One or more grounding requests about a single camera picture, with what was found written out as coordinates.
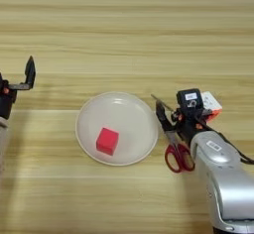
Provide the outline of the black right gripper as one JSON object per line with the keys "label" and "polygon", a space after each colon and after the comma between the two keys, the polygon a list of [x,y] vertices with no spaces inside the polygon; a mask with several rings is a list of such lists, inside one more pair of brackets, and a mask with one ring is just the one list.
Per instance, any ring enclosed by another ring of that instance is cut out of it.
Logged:
{"label": "black right gripper", "polygon": [[156,101],[156,115],[165,132],[174,131],[189,146],[193,137],[201,132],[210,131],[206,120],[212,115],[210,109],[191,110],[184,112],[178,108],[171,115],[174,125],[167,118],[165,108],[160,101]]}

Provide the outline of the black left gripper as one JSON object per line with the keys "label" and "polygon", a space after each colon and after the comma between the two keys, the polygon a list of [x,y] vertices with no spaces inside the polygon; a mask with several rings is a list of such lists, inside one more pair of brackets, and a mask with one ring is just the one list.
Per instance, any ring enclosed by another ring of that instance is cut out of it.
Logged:
{"label": "black left gripper", "polygon": [[8,80],[2,78],[0,73],[0,117],[8,119],[10,117],[12,105],[17,98],[18,90],[30,90],[34,87],[36,78],[36,67],[33,57],[29,57],[26,69],[26,80],[20,84],[10,84]]}

